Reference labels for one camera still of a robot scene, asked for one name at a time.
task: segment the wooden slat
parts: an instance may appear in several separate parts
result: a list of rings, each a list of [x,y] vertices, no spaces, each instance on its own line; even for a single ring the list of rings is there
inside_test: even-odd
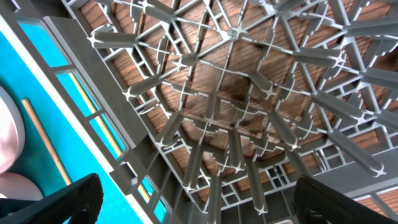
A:
[[[392,209],[392,211],[398,214],[398,189],[380,194],[379,197]]]
[[[52,159],[54,160],[55,165],[57,166],[58,170],[61,173],[61,176],[65,183],[67,185],[70,185],[72,181],[69,178],[68,172],[65,170],[60,158],[58,157],[58,154],[54,147],[52,146],[52,143],[47,136],[47,133],[45,132],[42,123],[40,122],[39,118],[36,115],[36,112],[34,111],[30,101],[28,99],[22,100],[22,104],[24,105],[25,110],[27,111],[27,114],[29,115],[30,119],[32,120],[33,124],[35,125],[37,131],[39,132],[40,137],[42,138],[45,147],[49,151]]]

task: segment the white round object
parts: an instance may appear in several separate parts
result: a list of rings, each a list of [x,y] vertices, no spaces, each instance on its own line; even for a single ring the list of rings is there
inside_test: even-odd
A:
[[[0,86],[0,174],[18,159],[25,144],[25,128],[12,98]]]
[[[28,178],[19,174],[0,174],[0,197],[18,200],[41,200],[39,188]]]

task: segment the gray plastic lattice structure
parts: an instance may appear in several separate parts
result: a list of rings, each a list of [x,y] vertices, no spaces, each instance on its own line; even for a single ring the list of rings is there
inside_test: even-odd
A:
[[[372,65],[377,57],[393,51],[398,45],[398,16],[394,5],[386,17],[357,21],[362,8],[366,7],[371,1],[355,0],[347,13],[341,0],[281,0],[279,2],[271,0],[272,4],[267,3],[265,0],[245,0],[239,14],[238,22],[231,24],[220,0],[215,0],[215,3],[220,8],[220,13],[217,15],[211,10],[210,0],[192,0],[179,9],[177,9],[177,1],[173,1],[171,7],[168,7],[158,0],[131,0],[129,2],[122,0],[100,0],[98,3],[103,11],[107,12],[108,19],[111,17],[109,7],[112,2],[129,6],[131,8],[130,16],[134,23],[134,31],[132,34],[125,34],[117,23],[109,19],[109,25],[95,29],[91,33],[89,40],[94,48],[110,49],[111,54],[107,58],[104,58],[104,61],[112,60],[124,49],[129,52],[132,61],[135,63],[144,80],[131,85],[127,90],[123,91],[123,94],[128,101],[135,98],[142,100],[143,104],[135,104],[134,109],[142,118],[159,152],[163,155],[163,158],[167,161],[191,200],[198,205],[201,211],[208,212],[208,223],[220,223],[221,210],[250,200],[253,201],[254,208],[259,215],[268,212],[267,202],[264,197],[267,192],[262,187],[259,172],[265,171],[268,174],[273,186],[272,191],[278,190],[283,185],[294,183],[294,180],[288,178],[287,174],[281,168],[281,165],[287,161],[292,163],[297,174],[315,175],[309,171],[302,160],[302,156],[307,154],[315,156],[321,173],[331,169],[329,160],[332,158],[339,159],[343,166],[346,164],[342,151],[363,169],[368,171],[370,177],[378,177],[386,172],[396,172],[395,170],[384,170],[384,165],[381,162],[375,160],[370,153],[350,139],[367,131],[377,129],[379,131],[378,134],[383,135],[386,140],[387,146],[382,150],[396,147],[391,142],[391,137],[395,136],[396,132],[398,132],[398,115],[388,111],[387,107],[392,100],[396,100],[398,97],[398,73],[372,68]],[[181,13],[195,7],[200,2],[205,3],[206,6],[200,22],[189,21],[179,17]],[[260,7],[264,12],[264,16],[247,27],[243,27],[242,20],[248,4],[255,4]],[[314,6],[316,6],[316,9],[310,12],[309,9]],[[326,16],[329,6],[333,11],[334,19]],[[141,13],[154,17],[160,22],[145,32],[138,34]],[[214,26],[205,24],[207,17],[212,18],[215,23]],[[288,23],[288,20],[293,17],[310,21],[310,25],[300,45],[295,41]],[[219,18],[223,18],[226,21],[229,30],[223,30],[220,27],[218,23]],[[265,41],[252,39],[247,36],[248,30],[268,20],[272,20],[272,22],[266,34]],[[194,49],[191,49],[188,45],[177,22],[198,26],[197,42]],[[284,49],[274,44],[275,28],[278,23],[284,31],[290,49]],[[340,31],[313,47],[306,47],[309,38],[317,32],[321,25]],[[173,30],[178,35],[176,39],[170,32],[171,27],[173,27]],[[159,40],[158,46],[151,46],[141,41],[158,28],[163,28],[165,31],[165,35]],[[217,31],[222,40],[212,47],[199,52],[200,37],[203,29]],[[372,39],[371,45],[364,54],[364,57],[361,57],[355,41],[355,37],[359,36],[366,36]],[[338,44],[332,48],[328,48],[327,43],[338,37],[340,38]],[[232,49],[237,40],[244,40],[247,43],[262,47],[261,57],[257,63],[255,72],[245,73],[239,70],[228,69]],[[187,49],[187,54],[182,53],[178,46],[180,42]],[[229,50],[224,65],[216,65],[202,59],[204,55],[228,42]],[[174,52],[167,50],[168,44],[174,47]],[[156,64],[149,60],[145,49],[156,51]],[[270,81],[259,72],[262,62],[267,60],[271,49],[294,56],[295,60],[290,65],[290,71],[284,83]],[[177,55],[178,59],[173,61],[175,64],[173,69],[162,73],[166,54]],[[352,67],[345,66],[347,59],[350,60]],[[220,71],[221,76],[214,91],[206,93],[188,87],[188,82],[193,73],[192,68],[197,63],[205,64]],[[327,68],[317,86],[315,86],[311,79],[307,64]],[[300,69],[310,91],[294,88],[296,80],[294,71],[296,67]],[[188,74],[182,86],[165,80],[166,77],[184,69],[188,70]],[[326,85],[328,80],[336,78],[341,71],[349,72],[352,75],[334,82],[332,85]],[[218,96],[221,81],[229,73],[247,77],[251,81],[243,102],[231,101]],[[181,94],[178,111],[170,111],[168,109],[163,96],[156,89],[160,84],[169,85]],[[354,86],[354,88],[346,88],[348,85]],[[371,85],[379,85],[389,89],[387,95],[384,97],[384,101],[380,105],[377,103]],[[276,89],[281,89],[278,96],[279,99],[272,111],[259,110],[249,105],[253,88],[257,88],[261,92],[264,100],[267,100],[272,95],[276,95]],[[146,94],[147,91],[151,91],[154,94],[154,98],[149,98]],[[363,100],[358,93],[359,91],[362,92],[362,97],[368,106],[366,110],[361,109]],[[299,121],[284,118],[278,111],[281,104],[284,103],[291,93],[309,96],[312,99],[306,113]],[[188,95],[198,95],[207,98],[204,120],[181,114],[183,102]],[[348,96],[349,100],[341,100],[344,96]],[[220,119],[221,102],[230,104],[239,111],[234,128],[226,129],[214,124],[215,121]],[[157,133],[148,119],[144,119],[146,113],[156,107],[161,107],[169,119],[159,133]],[[313,125],[310,112],[314,108],[318,111],[323,121],[324,127],[322,128]],[[329,122],[325,110],[333,113],[338,119],[332,123]],[[261,138],[248,136],[238,131],[237,127],[239,123],[247,114],[263,114],[269,118],[269,122],[264,127]],[[198,142],[192,142],[186,137],[180,127],[183,121],[192,122],[196,128],[202,131]],[[270,142],[268,130],[271,124],[275,127],[282,143],[276,144]],[[225,152],[203,144],[205,135],[215,132],[224,132],[228,135],[228,150]],[[323,133],[327,136],[327,140],[320,139],[315,143],[301,145],[301,140],[305,139],[309,133]],[[243,156],[242,138],[250,140],[256,146],[255,155],[251,159]],[[334,145],[337,153],[326,156],[323,150],[332,145]],[[167,154],[182,146],[185,146],[189,151],[190,157],[186,172],[179,174],[176,171],[178,167],[174,167],[177,166],[176,163],[168,161]],[[285,153],[270,161],[257,160],[266,151],[274,152],[276,150],[283,150]],[[202,164],[204,152],[212,154],[215,161],[220,165],[219,171],[215,176],[209,175]],[[235,173],[221,178],[220,174],[225,167],[233,168]],[[276,175],[269,173],[276,170]],[[251,186],[251,195],[241,198],[234,183],[246,177],[249,179]],[[228,195],[221,190],[226,186],[230,186],[232,189]],[[210,188],[209,199],[202,205],[198,201],[198,197],[194,197],[193,194],[208,188]],[[226,197],[230,195],[235,195],[237,201],[229,203]]]

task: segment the wooden stick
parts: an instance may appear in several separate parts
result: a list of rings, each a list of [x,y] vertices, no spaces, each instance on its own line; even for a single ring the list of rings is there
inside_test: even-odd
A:
[[[51,141],[50,141],[49,137],[47,136],[47,133],[45,132],[45,130],[42,126],[42,123],[38,119],[36,112],[34,111],[31,103],[29,102],[28,99],[23,99],[22,104],[24,105],[25,110],[27,111],[27,113],[28,113],[29,117],[31,118],[31,120],[33,121],[37,131],[39,132],[40,137],[42,138],[42,140],[45,144],[45,147],[51,154],[51,157],[54,160],[54,163],[57,166],[58,170],[60,171],[63,180],[65,181],[65,183],[67,185],[70,185],[72,183],[72,181],[70,180],[67,171],[65,170],[64,166],[62,165],[62,162],[61,162],[60,158],[58,157],[57,152],[55,151],[54,147],[52,146]]]

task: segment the blue surface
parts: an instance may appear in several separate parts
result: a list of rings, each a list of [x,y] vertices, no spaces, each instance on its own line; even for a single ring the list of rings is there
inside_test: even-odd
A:
[[[69,64],[43,28],[29,24],[20,24],[20,26],[36,49],[42,54],[49,67]]]
[[[93,97],[90,95],[90,93],[86,90],[85,86],[82,84],[82,82],[74,75],[75,78],[78,80],[80,86],[84,89],[87,97],[90,99],[91,103],[93,106],[98,110],[98,106],[96,105]],[[73,99],[73,101],[76,103],[77,107],[80,109],[80,111],[83,113],[84,116],[89,116],[93,114],[90,111],[90,108],[84,101],[83,97],[80,95],[80,92],[78,91],[78,88],[74,84],[71,74],[59,74],[57,75],[58,80],[62,84],[62,86],[66,89],[70,97]],[[124,144],[120,137],[116,134],[115,130],[112,128],[111,124],[109,123],[108,119],[106,119],[105,115],[101,114],[101,118],[104,121],[105,125],[107,126],[108,130],[111,132],[113,135],[113,138],[116,140],[120,150],[124,151]],[[113,149],[111,142],[109,139],[106,137],[105,133],[102,131],[100,125],[98,124],[97,120],[92,119],[89,121],[95,132],[98,134],[99,138],[102,140],[102,142],[105,144],[105,146],[109,149],[111,152],[112,156],[117,159],[119,156],[116,154],[116,151]]]
[[[76,88],[75,84],[73,83],[72,79],[68,74],[61,74],[57,75],[58,80],[62,86],[66,89],[70,97],[76,103],[77,107],[79,107],[80,111],[83,113],[84,116],[91,115],[91,111],[87,104],[85,103],[83,97],[80,95],[78,89]]]
[[[157,202],[154,213],[160,223],[163,223],[164,217],[166,216],[166,207],[164,206],[162,200]]]
[[[32,26],[22,26],[22,28],[29,35],[37,35],[30,36],[30,38],[35,40],[38,49],[49,49],[48,54],[54,54],[53,49],[45,47],[50,39],[41,36],[42,32],[30,30]],[[29,178],[45,196],[65,186],[50,154],[22,106],[21,100],[28,98],[72,181],[93,172],[99,175],[104,190],[104,202],[98,223],[142,223],[79,135],[1,33],[0,49],[0,61],[2,62],[0,85],[16,102],[26,131],[24,151],[10,172]],[[46,61],[49,65],[53,65],[50,59]]]
[[[144,180],[142,180],[142,185],[144,186],[145,190],[148,192],[149,196],[152,196],[154,188],[152,187],[152,184],[150,184],[150,182],[148,181],[147,177],[144,177]]]

